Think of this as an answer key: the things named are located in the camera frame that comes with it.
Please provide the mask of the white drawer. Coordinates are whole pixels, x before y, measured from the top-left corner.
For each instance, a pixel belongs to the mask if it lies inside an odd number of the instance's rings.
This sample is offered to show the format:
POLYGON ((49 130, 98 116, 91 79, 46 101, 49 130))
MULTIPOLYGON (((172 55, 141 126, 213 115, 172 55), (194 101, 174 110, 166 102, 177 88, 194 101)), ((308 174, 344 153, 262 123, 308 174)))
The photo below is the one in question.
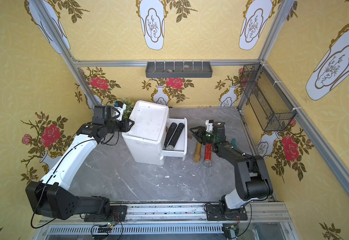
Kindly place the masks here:
POLYGON ((172 123, 176 123, 177 125, 179 124, 184 124, 184 128, 179 136, 179 139, 174 146, 173 151, 167 151, 165 149, 162 150, 161 156, 162 157, 173 157, 173 158, 182 158, 184 161, 186 158, 187 154, 187 119, 168 119, 166 122, 166 128, 165 128, 165 133, 164 133, 164 138, 166 137, 167 132, 169 131, 169 127, 172 123))

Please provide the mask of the red glitter microphone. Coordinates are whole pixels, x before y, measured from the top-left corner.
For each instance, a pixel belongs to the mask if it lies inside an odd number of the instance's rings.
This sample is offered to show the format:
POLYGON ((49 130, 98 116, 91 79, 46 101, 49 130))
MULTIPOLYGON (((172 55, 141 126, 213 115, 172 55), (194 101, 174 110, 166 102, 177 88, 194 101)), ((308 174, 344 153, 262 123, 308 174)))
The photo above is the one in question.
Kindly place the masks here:
POLYGON ((205 144, 205 152, 204 152, 204 160, 203 160, 203 165, 207 168, 212 166, 212 161, 211 161, 211 153, 212 153, 212 146, 211 144, 205 144))

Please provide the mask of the white three-drawer cabinet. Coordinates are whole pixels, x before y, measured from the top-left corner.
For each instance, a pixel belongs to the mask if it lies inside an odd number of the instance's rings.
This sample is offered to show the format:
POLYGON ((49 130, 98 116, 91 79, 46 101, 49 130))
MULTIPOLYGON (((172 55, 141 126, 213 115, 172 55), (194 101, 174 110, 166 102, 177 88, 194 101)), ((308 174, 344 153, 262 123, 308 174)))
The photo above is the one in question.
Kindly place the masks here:
POLYGON ((131 129, 122 133, 122 137, 137 163, 164 164, 162 155, 164 132, 169 117, 166 105, 137 101, 129 116, 134 121, 131 129))

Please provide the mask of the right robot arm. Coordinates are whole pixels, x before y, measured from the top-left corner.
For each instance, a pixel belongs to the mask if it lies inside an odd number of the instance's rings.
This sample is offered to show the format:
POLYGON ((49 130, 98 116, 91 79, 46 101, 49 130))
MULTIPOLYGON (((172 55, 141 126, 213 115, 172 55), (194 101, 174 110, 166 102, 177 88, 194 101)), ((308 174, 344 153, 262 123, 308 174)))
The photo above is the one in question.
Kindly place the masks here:
POLYGON ((235 189, 222 198, 225 208, 239 209, 253 201, 265 201, 273 194, 264 158, 235 149, 226 139, 224 122, 212 122, 211 127, 194 127, 190 132, 200 144, 210 144, 213 153, 234 167, 235 189))

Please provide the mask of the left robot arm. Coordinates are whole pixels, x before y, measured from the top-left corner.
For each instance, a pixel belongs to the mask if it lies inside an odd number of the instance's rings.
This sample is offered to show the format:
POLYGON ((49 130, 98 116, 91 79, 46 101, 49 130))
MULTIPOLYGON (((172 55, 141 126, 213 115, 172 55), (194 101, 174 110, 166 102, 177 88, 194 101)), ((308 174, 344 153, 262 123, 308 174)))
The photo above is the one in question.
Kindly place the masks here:
POLYGON ((26 186, 33 213, 60 220, 80 214, 109 218, 108 198, 79 197, 68 190, 84 160, 107 135, 127 133, 133 126, 133 120, 123 118, 123 108, 95 106, 91 122, 78 129, 68 150, 54 167, 39 182, 30 182, 26 186))

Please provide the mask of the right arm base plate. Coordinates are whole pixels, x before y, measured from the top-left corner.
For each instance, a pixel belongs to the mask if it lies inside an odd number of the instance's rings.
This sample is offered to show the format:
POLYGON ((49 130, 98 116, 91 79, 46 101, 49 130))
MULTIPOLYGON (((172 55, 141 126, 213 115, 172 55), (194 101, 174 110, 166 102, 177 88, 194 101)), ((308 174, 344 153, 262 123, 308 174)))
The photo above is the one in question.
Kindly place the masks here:
POLYGON ((206 203, 203 206, 208 221, 246 221, 248 216, 245 208, 230 210, 221 204, 206 203))

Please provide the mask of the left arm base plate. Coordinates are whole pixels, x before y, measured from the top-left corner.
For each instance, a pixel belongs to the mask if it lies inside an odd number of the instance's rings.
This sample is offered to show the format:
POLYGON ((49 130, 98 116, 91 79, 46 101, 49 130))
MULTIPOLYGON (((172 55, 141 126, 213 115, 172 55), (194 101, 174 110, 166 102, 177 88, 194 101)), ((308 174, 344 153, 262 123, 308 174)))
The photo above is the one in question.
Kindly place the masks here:
POLYGON ((127 213, 126 205, 106 206, 103 213, 100 214, 86 214, 85 222, 124 222, 127 213))

